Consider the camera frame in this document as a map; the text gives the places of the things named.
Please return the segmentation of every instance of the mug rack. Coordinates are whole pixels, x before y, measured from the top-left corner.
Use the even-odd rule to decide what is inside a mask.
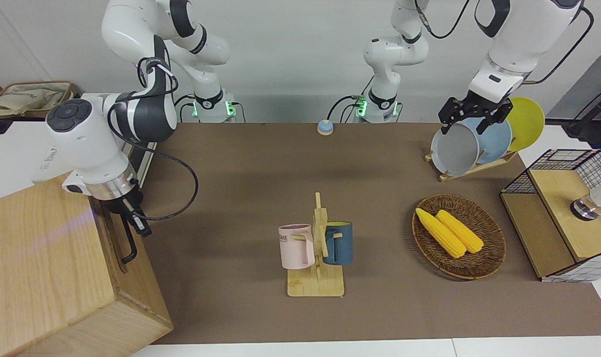
[[[315,197],[316,208],[314,208],[312,237],[316,262],[305,269],[287,270],[287,295],[292,298],[344,295],[342,266],[323,263],[323,257],[328,256],[325,239],[327,209],[321,205],[320,192],[316,192]]]

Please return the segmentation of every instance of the yellow corn cob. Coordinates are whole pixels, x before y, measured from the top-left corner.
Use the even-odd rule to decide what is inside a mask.
[[[428,233],[444,248],[445,251],[453,258],[459,258],[466,254],[466,247],[461,241],[455,237],[446,226],[437,220],[432,214],[421,208],[416,208],[416,213],[421,224],[426,228]]]
[[[441,223],[444,224],[452,233],[455,233],[456,237],[466,246],[466,249],[470,253],[477,253],[483,248],[483,241],[477,237],[473,231],[471,231],[466,225],[464,225],[459,219],[453,217],[450,213],[445,210],[439,210],[435,216]]]

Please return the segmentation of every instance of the yellow plate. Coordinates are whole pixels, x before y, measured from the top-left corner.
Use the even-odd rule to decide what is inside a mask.
[[[541,107],[532,99],[511,98],[514,108],[507,116],[512,128],[514,141],[509,151],[519,151],[534,144],[539,139],[545,126],[545,114]]]

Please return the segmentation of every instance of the brown table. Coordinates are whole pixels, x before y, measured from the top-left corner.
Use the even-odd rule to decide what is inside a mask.
[[[175,329],[160,344],[601,335],[592,285],[540,283],[498,197],[521,160],[440,183],[423,160],[435,124],[180,124],[161,150],[192,165],[189,210],[152,224],[148,255]],[[148,215],[180,208],[192,179],[156,157]],[[311,222],[314,192],[332,220],[352,221],[355,259],[343,298],[289,298],[277,227]],[[473,199],[507,241],[492,277],[457,282],[420,260],[414,207],[453,193]]]

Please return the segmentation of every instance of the blue mug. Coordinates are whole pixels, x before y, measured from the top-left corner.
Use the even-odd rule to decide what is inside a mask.
[[[353,225],[351,222],[327,222],[325,230],[328,257],[325,264],[345,266],[353,261]]]

